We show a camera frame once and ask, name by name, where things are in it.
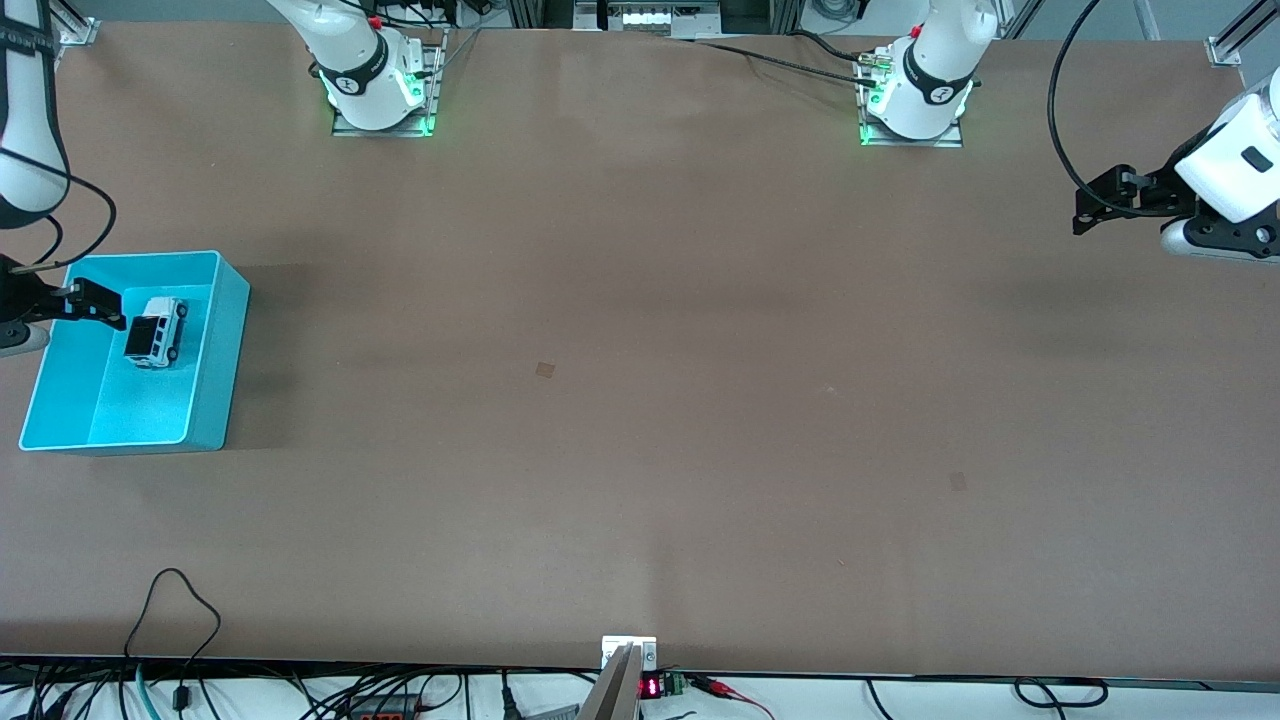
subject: red digital display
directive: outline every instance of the red digital display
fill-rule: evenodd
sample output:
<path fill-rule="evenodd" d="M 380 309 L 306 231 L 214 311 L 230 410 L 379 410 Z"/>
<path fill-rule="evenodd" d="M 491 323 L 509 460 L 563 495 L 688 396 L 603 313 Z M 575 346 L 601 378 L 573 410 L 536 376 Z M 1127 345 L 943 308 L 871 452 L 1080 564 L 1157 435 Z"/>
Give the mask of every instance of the red digital display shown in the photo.
<path fill-rule="evenodd" d="M 640 687 L 636 688 L 640 693 L 640 700 L 654 700 L 662 697 L 662 676 L 654 675 L 652 678 L 643 678 L 640 680 Z"/>

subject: teal cable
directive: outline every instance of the teal cable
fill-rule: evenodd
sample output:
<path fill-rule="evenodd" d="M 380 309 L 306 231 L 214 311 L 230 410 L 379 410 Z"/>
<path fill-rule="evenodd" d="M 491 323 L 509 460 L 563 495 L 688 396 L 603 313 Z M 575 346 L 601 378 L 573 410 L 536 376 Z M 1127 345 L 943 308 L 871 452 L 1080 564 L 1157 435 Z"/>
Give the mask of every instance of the teal cable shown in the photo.
<path fill-rule="evenodd" d="M 156 706 L 151 703 L 151 696 L 147 694 L 147 684 L 142 682 L 142 664 L 138 662 L 138 669 L 133 671 L 133 682 L 138 685 L 138 694 L 142 697 L 142 707 L 147 708 L 147 715 L 151 720 L 160 720 L 160 714 L 156 712 Z"/>

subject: cyan plastic bin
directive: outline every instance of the cyan plastic bin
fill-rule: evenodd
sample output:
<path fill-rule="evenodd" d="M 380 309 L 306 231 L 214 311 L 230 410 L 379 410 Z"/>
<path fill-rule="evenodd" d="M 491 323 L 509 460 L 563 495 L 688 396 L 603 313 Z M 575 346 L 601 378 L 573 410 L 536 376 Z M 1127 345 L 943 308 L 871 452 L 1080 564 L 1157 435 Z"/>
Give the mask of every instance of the cyan plastic bin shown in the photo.
<path fill-rule="evenodd" d="M 178 360 L 138 369 L 124 357 L 127 332 L 55 320 L 19 447 L 73 455 L 219 450 L 248 311 L 244 278 L 212 250 L 90 255 L 67 269 L 74 277 L 119 292 L 128 318 L 154 296 L 186 300 Z"/>

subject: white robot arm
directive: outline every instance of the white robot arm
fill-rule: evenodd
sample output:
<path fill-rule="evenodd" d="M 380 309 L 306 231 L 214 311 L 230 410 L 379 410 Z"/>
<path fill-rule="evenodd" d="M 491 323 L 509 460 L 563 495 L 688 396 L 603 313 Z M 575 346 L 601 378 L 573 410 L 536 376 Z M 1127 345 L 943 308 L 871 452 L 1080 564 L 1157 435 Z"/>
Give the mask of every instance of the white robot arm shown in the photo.
<path fill-rule="evenodd" d="M 44 219 L 67 196 L 67 152 L 58 132 L 54 60 L 46 0 L 3 0 L 0 19 L 0 228 L 20 228 Z M 63 174 L 23 161 L 28 158 Z"/>
<path fill-rule="evenodd" d="M 1076 191 L 1075 234 L 1155 215 L 1171 218 L 1161 243 L 1175 255 L 1280 263 L 1277 108 L 1280 70 L 1229 102 L 1161 169 L 1142 176 L 1130 165 L 1111 168 L 1089 183 L 1091 192 Z"/>
<path fill-rule="evenodd" d="M 425 96 L 406 81 L 413 58 L 421 67 L 420 40 L 389 27 L 375 29 L 362 10 L 338 0 L 266 1 L 302 36 L 329 102 L 352 126 L 387 129 L 424 104 Z"/>
<path fill-rule="evenodd" d="M 991 0 L 932 0 L 923 24 L 877 50 L 890 58 L 890 69 L 867 111 L 909 140 L 945 133 L 964 111 L 998 24 Z"/>

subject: metal mounting plate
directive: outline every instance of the metal mounting plate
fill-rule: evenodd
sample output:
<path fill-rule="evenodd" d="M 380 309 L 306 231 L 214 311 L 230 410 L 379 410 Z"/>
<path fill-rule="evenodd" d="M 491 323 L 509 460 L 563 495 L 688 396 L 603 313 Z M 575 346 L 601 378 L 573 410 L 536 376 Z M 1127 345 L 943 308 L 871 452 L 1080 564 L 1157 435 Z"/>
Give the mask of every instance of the metal mounting plate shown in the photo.
<path fill-rule="evenodd" d="M 613 652 L 621 646 L 637 644 L 644 652 L 644 670 L 658 669 L 658 638 L 645 635 L 604 635 L 600 639 L 600 667 L 609 664 Z"/>

